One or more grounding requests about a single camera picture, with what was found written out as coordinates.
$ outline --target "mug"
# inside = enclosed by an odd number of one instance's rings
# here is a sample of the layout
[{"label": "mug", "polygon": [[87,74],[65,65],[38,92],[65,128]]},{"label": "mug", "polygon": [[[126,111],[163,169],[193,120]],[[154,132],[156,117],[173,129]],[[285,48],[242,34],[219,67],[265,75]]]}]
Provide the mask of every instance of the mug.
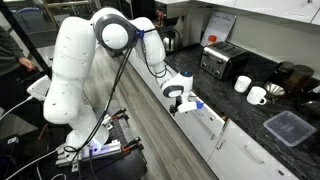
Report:
[{"label": "mug", "polygon": [[247,101],[252,105],[264,105],[267,103],[267,100],[264,97],[266,94],[267,92],[263,88],[254,86],[247,96]]},{"label": "mug", "polygon": [[247,76],[239,76],[236,84],[234,85],[234,89],[237,92],[243,93],[247,90],[250,83],[251,83],[251,79],[248,78]]}]

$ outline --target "person's arm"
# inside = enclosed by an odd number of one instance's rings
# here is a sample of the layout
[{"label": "person's arm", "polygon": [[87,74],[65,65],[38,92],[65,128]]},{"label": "person's arm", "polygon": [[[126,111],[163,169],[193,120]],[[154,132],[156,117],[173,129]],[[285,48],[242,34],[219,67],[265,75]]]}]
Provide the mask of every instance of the person's arm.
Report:
[{"label": "person's arm", "polygon": [[0,26],[0,42],[5,49],[11,51],[12,55],[16,57],[19,63],[25,66],[28,71],[32,71],[35,69],[34,64],[24,56],[23,51],[19,47],[17,42],[1,26]]},{"label": "person's arm", "polygon": [[24,57],[22,49],[11,35],[0,26],[0,42],[2,46],[12,52],[14,57]]}]

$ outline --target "coffee machine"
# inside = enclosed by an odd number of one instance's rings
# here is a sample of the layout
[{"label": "coffee machine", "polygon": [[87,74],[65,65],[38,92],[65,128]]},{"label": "coffee machine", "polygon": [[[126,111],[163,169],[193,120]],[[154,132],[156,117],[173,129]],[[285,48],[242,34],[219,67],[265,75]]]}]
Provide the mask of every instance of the coffee machine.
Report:
[{"label": "coffee machine", "polygon": [[204,17],[211,12],[212,9],[203,2],[155,0],[155,13],[158,15],[156,25],[164,27],[164,31],[159,34],[166,51],[174,51],[180,45],[184,47],[199,43]]}]

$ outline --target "paper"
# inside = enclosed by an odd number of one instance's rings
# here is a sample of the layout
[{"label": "paper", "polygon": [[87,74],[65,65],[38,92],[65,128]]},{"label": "paper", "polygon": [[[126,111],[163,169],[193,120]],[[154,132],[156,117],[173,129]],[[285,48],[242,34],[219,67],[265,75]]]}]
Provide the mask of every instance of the paper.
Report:
[{"label": "paper", "polygon": [[203,34],[201,45],[208,45],[208,37],[210,35],[217,36],[216,42],[225,41],[231,31],[231,28],[236,20],[236,15],[223,12],[212,12],[211,18],[207,25],[206,31]]}]

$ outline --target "kitchen counter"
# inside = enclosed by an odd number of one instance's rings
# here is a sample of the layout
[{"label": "kitchen counter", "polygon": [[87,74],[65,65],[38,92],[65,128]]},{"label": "kitchen counter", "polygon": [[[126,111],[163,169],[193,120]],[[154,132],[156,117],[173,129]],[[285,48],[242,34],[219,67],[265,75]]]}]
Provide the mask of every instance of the kitchen counter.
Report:
[{"label": "kitchen counter", "polygon": [[[196,95],[210,107],[232,119],[299,179],[319,179],[320,133],[317,131],[299,145],[288,147],[273,136],[263,126],[263,122],[283,111],[293,112],[318,130],[320,120],[316,121],[299,113],[295,109],[297,97],[279,98],[275,104],[263,106],[249,104],[246,101],[248,92],[241,94],[233,89],[236,80],[221,81],[200,68],[201,53],[200,46],[181,50],[169,65],[176,71],[191,71]],[[172,55],[168,55],[166,61],[171,58]],[[275,62],[253,54],[243,74],[252,79],[250,87],[263,87],[264,81],[276,66]]]}]

